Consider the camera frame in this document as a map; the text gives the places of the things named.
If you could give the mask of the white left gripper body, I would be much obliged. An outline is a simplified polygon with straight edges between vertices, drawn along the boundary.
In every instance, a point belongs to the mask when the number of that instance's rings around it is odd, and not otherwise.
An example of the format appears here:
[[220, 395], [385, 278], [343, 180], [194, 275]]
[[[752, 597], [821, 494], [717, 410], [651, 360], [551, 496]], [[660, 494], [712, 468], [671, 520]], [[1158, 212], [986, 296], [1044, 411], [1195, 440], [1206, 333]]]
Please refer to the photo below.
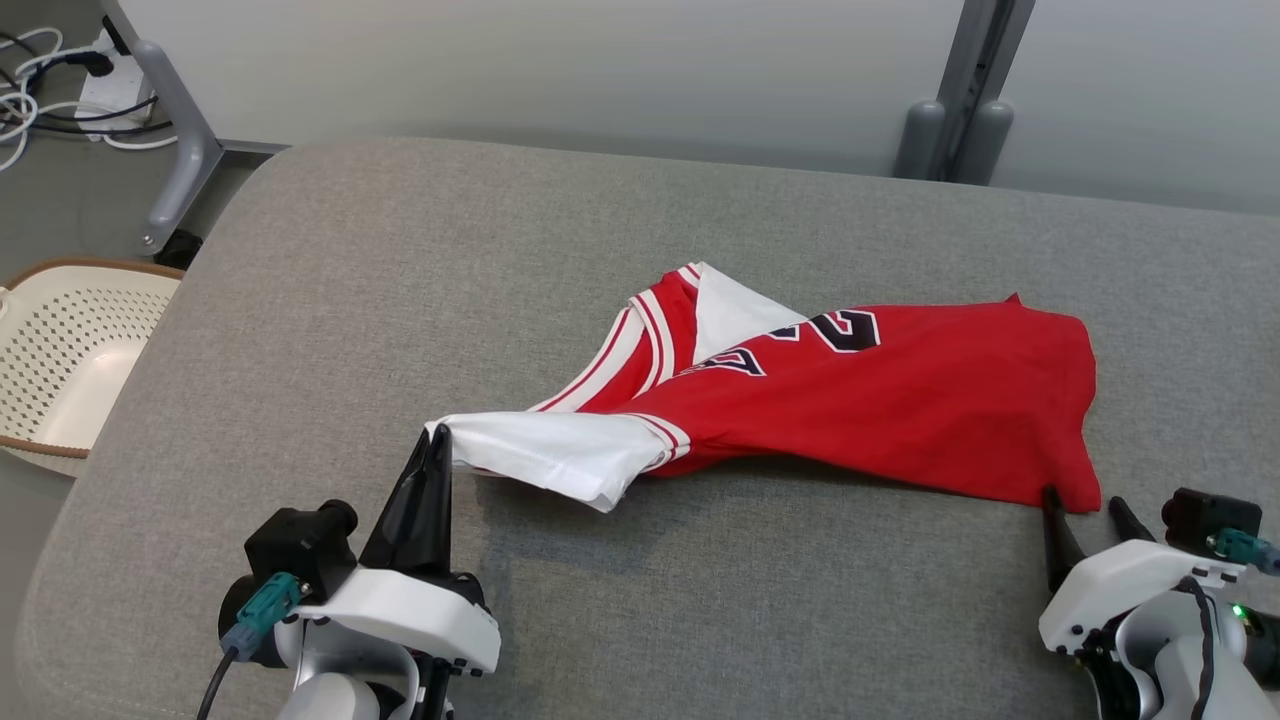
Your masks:
[[302, 603], [294, 615], [301, 676], [324, 661], [338, 673], [396, 670], [402, 648], [481, 674], [494, 673], [500, 657], [498, 621], [480, 603], [394, 570], [356, 568], [326, 602]]

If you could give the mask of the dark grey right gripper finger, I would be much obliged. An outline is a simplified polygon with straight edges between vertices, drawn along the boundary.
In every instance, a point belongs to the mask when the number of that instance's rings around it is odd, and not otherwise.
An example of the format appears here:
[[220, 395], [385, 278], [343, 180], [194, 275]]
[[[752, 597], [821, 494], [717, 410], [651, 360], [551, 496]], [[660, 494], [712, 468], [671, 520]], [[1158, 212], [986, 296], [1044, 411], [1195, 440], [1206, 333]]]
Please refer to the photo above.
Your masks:
[[1156, 543], [1153, 533], [1134, 514], [1124, 497], [1114, 496], [1107, 503], [1107, 514], [1121, 542], [1144, 541]]
[[1085, 553], [1068, 523], [1068, 512], [1056, 486], [1042, 489], [1041, 511], [1047, 585], [1050, 593], [1056, 593], [1070, 571], [1085, 559]]

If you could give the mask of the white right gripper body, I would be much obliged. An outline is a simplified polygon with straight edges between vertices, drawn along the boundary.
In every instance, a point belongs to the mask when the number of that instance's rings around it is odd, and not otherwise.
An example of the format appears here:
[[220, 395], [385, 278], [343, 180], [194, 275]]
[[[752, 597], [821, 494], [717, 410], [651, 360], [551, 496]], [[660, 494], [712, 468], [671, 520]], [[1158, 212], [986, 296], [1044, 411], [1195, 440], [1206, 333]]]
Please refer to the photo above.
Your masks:
[[1174, 589], [1185, 577], [1217, 589], [1242, 575], [1240, 564], [1129, 539], [1070, 569], [1039, 616], [1039, 637], [1047, 650], [1074, 655], [1092, 630]]

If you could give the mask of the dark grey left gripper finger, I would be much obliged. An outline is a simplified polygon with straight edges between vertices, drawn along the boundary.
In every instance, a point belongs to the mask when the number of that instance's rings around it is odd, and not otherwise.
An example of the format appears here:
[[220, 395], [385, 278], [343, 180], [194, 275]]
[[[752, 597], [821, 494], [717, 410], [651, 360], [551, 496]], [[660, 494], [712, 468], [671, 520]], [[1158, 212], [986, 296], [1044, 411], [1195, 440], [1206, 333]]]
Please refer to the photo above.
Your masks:
[[424, 568], [433, 577], [451, 575], [453, 441], [447, 424], [431, 432], [424, 484]]
[[425, 429], [372, 529], [361, 565], [442, 574], [442, 428]]

